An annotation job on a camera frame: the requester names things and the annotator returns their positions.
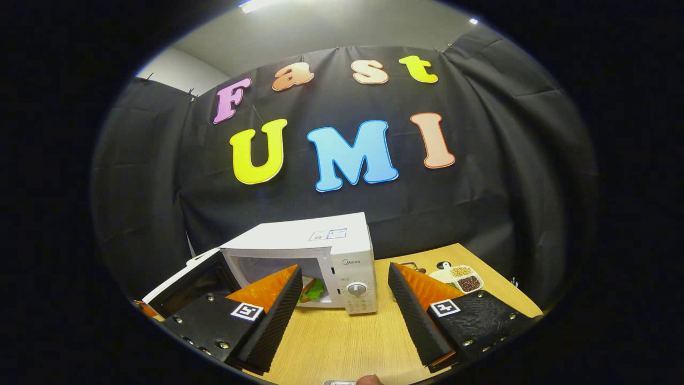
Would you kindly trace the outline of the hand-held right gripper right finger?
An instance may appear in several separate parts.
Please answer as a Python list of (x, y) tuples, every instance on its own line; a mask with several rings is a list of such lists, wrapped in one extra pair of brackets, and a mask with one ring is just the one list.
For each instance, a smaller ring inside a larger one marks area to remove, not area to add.
[(388, 285), (421, 363), (431, 372), (481, 360), (540, 317), (528, 317), (486, 290), (469, 294), (391, 263)]

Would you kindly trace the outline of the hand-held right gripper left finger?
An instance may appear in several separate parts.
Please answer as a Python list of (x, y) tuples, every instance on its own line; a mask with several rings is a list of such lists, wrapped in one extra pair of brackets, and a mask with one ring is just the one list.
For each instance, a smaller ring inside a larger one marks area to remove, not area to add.
[(302, 290), (289, 266), (226, 296), (208, 292), (162, 324), (191, 347), (229, 366), (270, 370)]

